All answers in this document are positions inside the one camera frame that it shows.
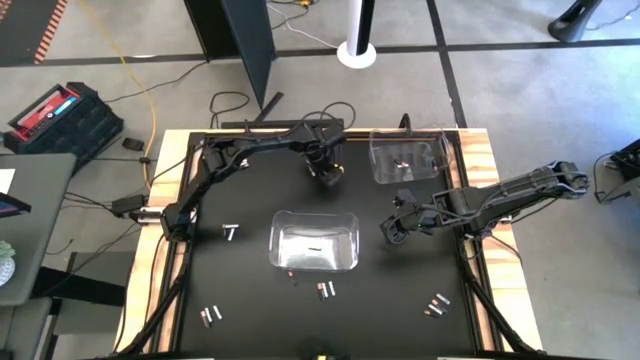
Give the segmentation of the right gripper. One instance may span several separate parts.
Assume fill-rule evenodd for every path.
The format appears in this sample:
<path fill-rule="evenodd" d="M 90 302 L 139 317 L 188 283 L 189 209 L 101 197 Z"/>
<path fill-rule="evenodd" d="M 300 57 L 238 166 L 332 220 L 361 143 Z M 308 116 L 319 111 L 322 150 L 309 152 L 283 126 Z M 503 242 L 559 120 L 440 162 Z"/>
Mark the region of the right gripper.
<path fill-rule="evenodd" d="M 397 209 L 397 215 L 391 216 L 380 224 L 380 229 L 389 245 L 400 245 L 407 232 L 420 232 L 433 235 L 438 226 L 438 213 L 431 207 L 419 203 L 406 203 Z"/>

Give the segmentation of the clear plastic bin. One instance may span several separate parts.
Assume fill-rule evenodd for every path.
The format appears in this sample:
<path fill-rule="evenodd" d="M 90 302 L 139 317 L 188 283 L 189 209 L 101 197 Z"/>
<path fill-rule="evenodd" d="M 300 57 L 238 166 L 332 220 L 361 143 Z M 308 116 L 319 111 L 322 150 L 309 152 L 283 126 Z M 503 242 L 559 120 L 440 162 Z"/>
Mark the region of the clear plastic bin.
<path fill-rule="evenodd" d="M 309 247 L 323 250 L 312 251 Z M 272 219 L 268 258 L 274 267 L 286 270 L 353 270 L 359 262 L 358 218 L 353 213 L 281 210 Z"/>
<path fill-rule="evenodd" d="M 369 157 L 379 184 L 414 182 L 437 177 L 449 168 L 449 141 L 440 131 L 374 130 L 369 136 Z M 398 168 L 395 159 L 409 163 Z"/>

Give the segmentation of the white black pole stand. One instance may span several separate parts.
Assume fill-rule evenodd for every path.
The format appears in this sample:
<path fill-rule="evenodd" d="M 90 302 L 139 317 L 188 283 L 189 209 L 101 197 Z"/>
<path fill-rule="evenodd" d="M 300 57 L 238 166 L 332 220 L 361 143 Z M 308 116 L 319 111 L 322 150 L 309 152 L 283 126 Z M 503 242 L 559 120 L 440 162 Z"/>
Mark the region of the white black pole stand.
<path fill-rule="evenodd" d="M 376 60 L 370 42 L 375 0 L 349 0 L 349 25 L 346 40 L 337 49 L 338 60 L 351 69 L 364 69 Z"/>

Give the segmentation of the black partition panel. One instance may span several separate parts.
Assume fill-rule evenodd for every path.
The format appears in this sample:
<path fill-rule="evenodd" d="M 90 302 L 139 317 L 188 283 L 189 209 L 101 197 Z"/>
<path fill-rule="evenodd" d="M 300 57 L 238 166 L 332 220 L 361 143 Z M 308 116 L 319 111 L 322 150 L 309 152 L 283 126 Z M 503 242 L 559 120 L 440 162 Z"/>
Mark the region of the black partition panel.
<path fill-rule="evenodd" d="M 239 56 L 260 108 L 276 58 L 266 0 L 183 0 L 207 60 Z"/>

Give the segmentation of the black power brick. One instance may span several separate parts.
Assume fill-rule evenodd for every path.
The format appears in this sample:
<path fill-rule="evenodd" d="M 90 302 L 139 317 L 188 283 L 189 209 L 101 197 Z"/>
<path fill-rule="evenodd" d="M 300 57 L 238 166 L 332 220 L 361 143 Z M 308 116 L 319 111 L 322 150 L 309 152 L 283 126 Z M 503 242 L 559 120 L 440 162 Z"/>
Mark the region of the black power brick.
<path fill-rule="evenodd" d="M 111 212 L 117 217 L 122 217 L 126 213 L 145 207 L 146 203 L 147 196 L 144 194 L 125 196 L 111 202 Z"/>

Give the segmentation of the black equipment stand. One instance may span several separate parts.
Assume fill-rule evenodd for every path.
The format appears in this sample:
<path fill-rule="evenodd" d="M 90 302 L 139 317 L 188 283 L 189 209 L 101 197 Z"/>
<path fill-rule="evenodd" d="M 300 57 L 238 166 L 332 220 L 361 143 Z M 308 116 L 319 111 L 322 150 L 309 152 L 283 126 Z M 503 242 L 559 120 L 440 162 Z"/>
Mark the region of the black equipment stand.
<path fill-rule="evenodd" d="M 618 172 L 622 182 L 611 190 L 598 188 L 598 165 Z M 622 149 L 605 153 L 593 163 L 594 197 L 599 204 L 610 204 L 620 198 L 633 198 L 640 206 L 640 138 Z"/>

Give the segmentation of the black red tool case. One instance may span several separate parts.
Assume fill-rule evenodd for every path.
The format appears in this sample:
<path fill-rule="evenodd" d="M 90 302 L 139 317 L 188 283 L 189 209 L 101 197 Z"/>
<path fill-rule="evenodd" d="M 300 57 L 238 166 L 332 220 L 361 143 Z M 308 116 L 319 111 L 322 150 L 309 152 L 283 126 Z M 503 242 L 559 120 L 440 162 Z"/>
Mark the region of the black red tool case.
<path fill-rule="evenodd" d="M 92 157 L 122 132 L 124 120 L 83 82 L 54 85 L 8 122 L 4 146 L 16 154 Z"/>

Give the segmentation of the black office chair base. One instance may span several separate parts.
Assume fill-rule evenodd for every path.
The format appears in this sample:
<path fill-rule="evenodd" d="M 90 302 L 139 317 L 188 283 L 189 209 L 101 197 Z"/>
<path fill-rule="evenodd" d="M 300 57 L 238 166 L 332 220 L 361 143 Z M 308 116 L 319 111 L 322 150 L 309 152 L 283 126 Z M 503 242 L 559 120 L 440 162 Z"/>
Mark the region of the black office chair base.
<path fill-rule="evenodd" d="M 586 26 L 603 0 L 575 0 L 567 10 L 547 26 L 547 32 L 563 43 L 582 39 Z"/>

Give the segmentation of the grey side desk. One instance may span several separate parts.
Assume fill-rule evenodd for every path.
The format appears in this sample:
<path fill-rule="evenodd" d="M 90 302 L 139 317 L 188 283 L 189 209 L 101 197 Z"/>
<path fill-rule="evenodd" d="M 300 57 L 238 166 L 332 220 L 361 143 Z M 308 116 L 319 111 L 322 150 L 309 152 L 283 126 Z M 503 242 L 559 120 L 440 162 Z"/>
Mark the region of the grey side desk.
<path fill-rule="evenodd" d="M 31 206 L 27 214 L 0 219 L 0 240 L 15 250 L 16 264 L 0 286 L 0 307 L 30 298 L 75 163 L 72 154 L 0 155 L 0 169 L 15 171 L 8 194 Z"/>

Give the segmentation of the dark tablet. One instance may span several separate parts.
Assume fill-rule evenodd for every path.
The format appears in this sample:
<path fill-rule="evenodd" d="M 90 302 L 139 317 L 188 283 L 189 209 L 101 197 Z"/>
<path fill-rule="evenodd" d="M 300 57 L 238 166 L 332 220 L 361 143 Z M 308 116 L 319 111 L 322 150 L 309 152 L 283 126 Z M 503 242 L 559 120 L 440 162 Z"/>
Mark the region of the dark tablet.
<path fill-rule="evenodd" d="M 17 198 L 0 192 L 0 218 L 8 218 L 30 213 L 32 207 Z"/>

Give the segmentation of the black orange striped floor mat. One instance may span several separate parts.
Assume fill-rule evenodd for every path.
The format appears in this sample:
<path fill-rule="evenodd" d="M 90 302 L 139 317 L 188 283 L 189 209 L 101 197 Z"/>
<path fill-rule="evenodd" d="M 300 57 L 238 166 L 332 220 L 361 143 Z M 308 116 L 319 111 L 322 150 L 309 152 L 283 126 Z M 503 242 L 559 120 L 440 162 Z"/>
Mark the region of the black orange striped floor mat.
<path fill-rule="evenodd" d="M 0 0 L 0 67 L 42 63 L 68 0 Z"/>

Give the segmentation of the silver frame bracket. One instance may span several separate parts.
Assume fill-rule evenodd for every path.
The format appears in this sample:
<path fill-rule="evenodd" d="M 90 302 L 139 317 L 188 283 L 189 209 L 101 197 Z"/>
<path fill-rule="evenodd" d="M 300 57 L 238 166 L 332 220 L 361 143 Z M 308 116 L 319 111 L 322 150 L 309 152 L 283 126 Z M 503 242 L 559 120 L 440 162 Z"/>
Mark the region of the silver frame bracket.
<path fill-rule="evenodd" d="M 129 213 L 129 218 L 139 224 L 156 224 L 160 222 L 162 207 L 142 207 Z"/>

